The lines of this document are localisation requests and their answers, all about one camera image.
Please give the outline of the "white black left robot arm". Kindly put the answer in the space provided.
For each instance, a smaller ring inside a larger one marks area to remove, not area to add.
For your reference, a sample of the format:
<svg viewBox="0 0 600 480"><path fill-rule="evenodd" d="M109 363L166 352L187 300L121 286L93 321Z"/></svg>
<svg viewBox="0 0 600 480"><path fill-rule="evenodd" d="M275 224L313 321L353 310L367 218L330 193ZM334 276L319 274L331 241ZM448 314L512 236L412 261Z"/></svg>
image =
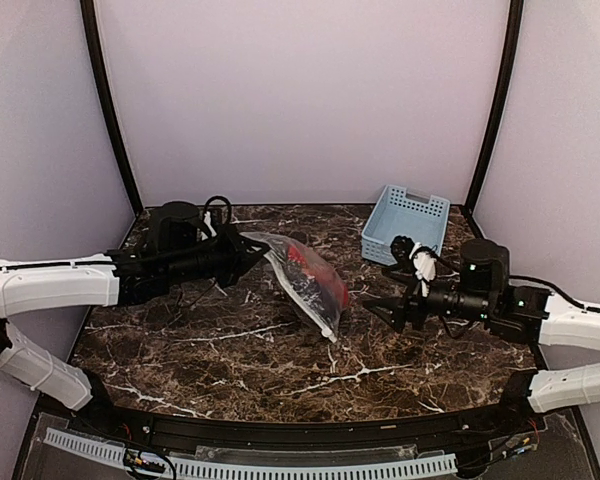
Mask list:
<svg viewBox="0 0 600 480"><path fill-rule="evenodd" d="M268 250L243 236L230 213L171 201L150 211L144 236L130 249L66 260L0 260L0 371L81 414L100 436L114 435L121 415L99 377L33 343L9 317L74 306L140 305L188 281L212 280L226 288Z"/></svg>

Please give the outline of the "clear zip top bag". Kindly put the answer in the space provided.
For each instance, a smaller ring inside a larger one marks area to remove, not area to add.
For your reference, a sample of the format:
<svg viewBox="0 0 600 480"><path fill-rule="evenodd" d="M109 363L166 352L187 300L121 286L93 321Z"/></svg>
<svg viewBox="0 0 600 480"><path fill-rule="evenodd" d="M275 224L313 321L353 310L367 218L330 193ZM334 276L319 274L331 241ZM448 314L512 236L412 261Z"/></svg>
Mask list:
<svg viewBox="0 0 600 480"><path fill-rule="evenodd" d="M340 319L345 310L334 307L329 300L325 300L317 284L307 279L302 272L287 260L287 247L293 242L300 241L279 234L264 232L245 232L242 235L266 242L270 250L264 255L276 276L283 291L291 298L294 305L302 314L313 322L320 333L324 329L331 329L339 333Z"/></svg>

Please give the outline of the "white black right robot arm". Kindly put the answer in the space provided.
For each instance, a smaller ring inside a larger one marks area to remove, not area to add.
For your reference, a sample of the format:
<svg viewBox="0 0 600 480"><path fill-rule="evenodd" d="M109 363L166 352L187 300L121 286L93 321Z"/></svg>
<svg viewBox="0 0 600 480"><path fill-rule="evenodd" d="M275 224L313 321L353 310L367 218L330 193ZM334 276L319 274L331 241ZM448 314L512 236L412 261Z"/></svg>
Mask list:
<svg viewBox="0 0 600 480"><path fill-rule="evenodd" d="M600 305L584 303L555 284L510 272L509 250L474 238L460 247L459 262L405 236L390 247L394 264L384 276L403 285L399 296L364 301L366 310L396 332L423 329L430 317L468 327L480 324L508 343L572 346L600 352ZM490 413L501 434L514 432L529 415L600 403L600 362L562 370L513 373Z"/></svg>

